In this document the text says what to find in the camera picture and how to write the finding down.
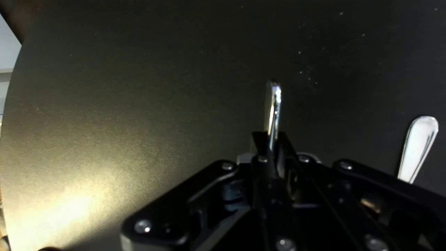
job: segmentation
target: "screw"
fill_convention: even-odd
[[[141,233],[141,234],[144,234],[144,233],[149,233],[151,230],[152,230],[152,222],[151,221],[148,221],[148,219],[141,219],[141,221],[138,221],[137,223],[135,223],[135,226],[134,226],[134,230],[137,232],[137,233]]]
[[[268,158],[266,156],[258,156],[256,161],[261,162],[261,163],[268,163]]]
[[[353,166],[348,162],[340,162],[339,166],[346,170],[351,170]]]
[[[309,163],[309,158],[308,158],[308,156],[304,156],[304,155],[300,155],[300,156],[298,156],[298,161],[302,162],[302,163]]]
[[[290,239],[279,239],[276,248],[277,251],[297,251],[295,244]]]
[[[230,163],[230,162],[224,162],[224,163],[222,165],[222,169],[230,172],[230,170],[234,170],[234,165]]]
[[[383,240],[371,236],[365,236],[365,246],[369,251],[389,251],[389,246]]]

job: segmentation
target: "dark gray surface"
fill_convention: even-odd
[[[396,173],[418,115],[445,117],[440,2],[53,2],[26,38],[1,135],[15,251],[120,250],[123,219],[262,128],[326,163]],[[446,194],[440,133],[418,184]]]

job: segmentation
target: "black metal frame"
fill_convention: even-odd
[[[353,161],[328,169],[283,133],[275,152],[252,137],[249,163],[215,162],[130,216],[123,248],[446,250],[445,198]]]

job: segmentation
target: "shiny metal rod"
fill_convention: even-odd
[[[413,121],[406,135],[397,176],[400,180],[410,184],[415,181],[418,172],[433,145],[438,131],[439,126],[435,117],[422,116]]]
[[[279,137],[279,119],[282,108],[282,88],[279,82],[270,82],[270,106],[268,120],[268,151],[275,152]]]

